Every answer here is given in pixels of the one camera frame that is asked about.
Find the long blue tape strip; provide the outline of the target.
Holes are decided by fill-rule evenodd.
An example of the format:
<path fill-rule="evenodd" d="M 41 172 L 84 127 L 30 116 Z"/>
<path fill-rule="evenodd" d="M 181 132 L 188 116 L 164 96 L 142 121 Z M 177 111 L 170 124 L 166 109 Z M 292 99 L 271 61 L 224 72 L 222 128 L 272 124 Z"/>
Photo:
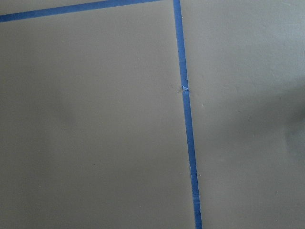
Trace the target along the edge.
<path fill-rule="evenodd" d="M 179 0 L 173 1 L 173 11 L 174 11 L 174 20 L 175 20 L 175 29 L 176 29 L 177 50 L 178 50 L 183 109 L 184 109 L 184 121 L 186 128 L 190 178 L 191 178 L 191 187 L 192 187 L 194 224 L 196 229 L 201 229 L 203 225 L 202 225 L 202 217 L 201 217 L 200 193 L 199 193 L 199 185 L 198 185 L 195 145 L 194 145 L 194 136 L 193 136 L 192 112 L 191 112 L 191 104 L 190 104 L 190 91 L 189 91 L 189 83 L 188 83 L 187 63 L 186 63 L 184 34 L 183 34 L 183 17 L 182 17 L 181 3 Z"/>

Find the crossing blue tape strip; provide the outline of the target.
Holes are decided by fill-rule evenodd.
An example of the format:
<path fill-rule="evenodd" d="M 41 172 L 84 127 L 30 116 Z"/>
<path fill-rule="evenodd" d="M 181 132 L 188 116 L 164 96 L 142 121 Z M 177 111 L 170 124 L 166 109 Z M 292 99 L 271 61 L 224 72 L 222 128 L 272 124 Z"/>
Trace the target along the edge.
<path fill-rule="evenodd" d="M 24 19 L 39 18 L 45 16 L 74 13 L 88 10 L 98 10 L 112 7 L 120 7 L 148 2 L 156 2 L 156 0 L 105 0 L 90 3 L 75 4 L 69 6 L 61 6 L 55 8 L 47 8 L 41 10 L 31 10 L 0 16 L 0 22 L 19 21 Z"/>

